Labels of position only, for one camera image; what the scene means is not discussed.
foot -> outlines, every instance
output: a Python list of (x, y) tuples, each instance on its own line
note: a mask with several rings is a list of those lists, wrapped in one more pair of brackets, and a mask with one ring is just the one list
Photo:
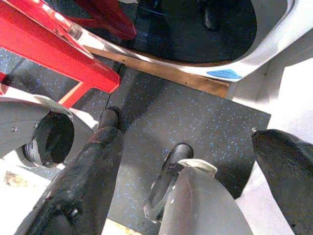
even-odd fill
[(103, 110), (102, 114), (100, 115), (98, 129), (108, 126), (117, 128), (118, 121), (118, 109), (116, 107), (109, 107)]

leg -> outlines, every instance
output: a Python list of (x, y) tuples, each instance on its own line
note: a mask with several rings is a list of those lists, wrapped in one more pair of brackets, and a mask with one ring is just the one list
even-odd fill
[(104, 111), (98, 131), (51, 182), (17, 234), (101, 234), (122, 156), (116, 120), (114, 111)]

blue sticker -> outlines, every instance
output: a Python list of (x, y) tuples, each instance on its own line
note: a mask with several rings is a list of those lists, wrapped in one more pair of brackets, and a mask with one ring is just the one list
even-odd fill
[(238, 79), (242, 78), (233, 70), (217, 70), (217, 71), (209, 71), (206, 72), (208, 75), (221, 77), (221, 78), (230, 78), (230, 79)]

black plastic part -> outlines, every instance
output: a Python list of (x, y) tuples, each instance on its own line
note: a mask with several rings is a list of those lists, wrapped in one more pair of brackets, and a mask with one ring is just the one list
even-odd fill
[(26, 159), (37, 166), (55, 167), (64, 161), (74, 140), (74, 126), (65, 114), (50, 112), (36, 128), (33, 141), (23, 147)]
[(143, 209), (145, 216), (154, 223), (160, 223), (163, 218), (164, 205), (175, 181), (182, 171), (183, 166), (178, 164), (182, 159), (193, 158), (191, 146), (185, 143), (175, 145), (168, 154), (162, 166), (161, 173), (153, 184), (148, 200)]
[(252, 136), (256, 160), (296, 235), (313, 231), (313, 145), (279, 130)]
[(51, 182), (16, 234), (100, 235), (114, 193), (122, 145), (122, 133), (116, 128), (98, 130)]

wooden strip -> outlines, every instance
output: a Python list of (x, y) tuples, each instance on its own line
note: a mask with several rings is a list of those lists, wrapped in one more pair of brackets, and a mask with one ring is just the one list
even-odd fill
[(125, 55), (86, 47), (93, 54), (100, 55), (111, 60), (125, 64), (127, 67), (158, 76), (184, 86), (210, 93), (225, 98), (228, 91), (228, 84), (210, 78), (182, 72), (171, 67), (149, 63)]
[(107, 219), (102, 231), (102, 235), (141, 235), (124, 225), (118, 224), (113, 220)]
[(63, 96), (58, 103), (66, 108), (70, 108), (90, 89), (91, 86), (89, 84), (80, 82)]

